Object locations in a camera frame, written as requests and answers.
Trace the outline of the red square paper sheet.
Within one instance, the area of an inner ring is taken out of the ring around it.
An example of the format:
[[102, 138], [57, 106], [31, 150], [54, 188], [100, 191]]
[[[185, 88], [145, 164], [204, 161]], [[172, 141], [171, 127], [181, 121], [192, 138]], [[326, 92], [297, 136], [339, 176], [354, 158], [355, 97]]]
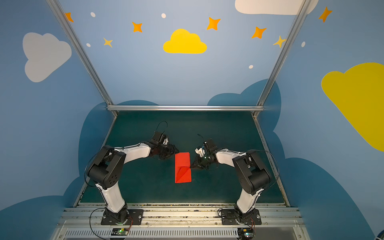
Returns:
[[175, 183], [191, 183], [191, 156], [190, 153], [178, 153], [175, 155]]

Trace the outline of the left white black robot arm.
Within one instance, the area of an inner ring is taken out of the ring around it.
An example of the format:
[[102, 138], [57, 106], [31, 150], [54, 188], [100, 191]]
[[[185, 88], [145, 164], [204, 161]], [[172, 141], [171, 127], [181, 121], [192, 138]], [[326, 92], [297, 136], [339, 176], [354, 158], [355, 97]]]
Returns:
[[156, 145], [146, 142], [117, 148], [103, 146], [86, 170], [87, 177], [95, 183], [106, 203], [101, 225], [141, 224], [138, 213], [130, 214], [119, 188], [124, 164], [153, 156], [166, 160], [178, 153], [179, 150], [173, 144]]

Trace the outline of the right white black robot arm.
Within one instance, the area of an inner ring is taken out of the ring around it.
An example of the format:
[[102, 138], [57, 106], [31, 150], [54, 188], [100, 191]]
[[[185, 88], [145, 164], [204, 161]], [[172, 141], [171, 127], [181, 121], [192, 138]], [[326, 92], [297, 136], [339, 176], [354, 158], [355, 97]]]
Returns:
[[271, 182], [269, 171], [258, 151], [235, 152], [228, 149], [195, 149], [197, 154], [192, 169], [207, 169], [213, 163], [228, 165], [236, 170], [242, 192], [234, 209], [219, 209], [223, 225], [261, 225], [262, 220], [255, 204]]

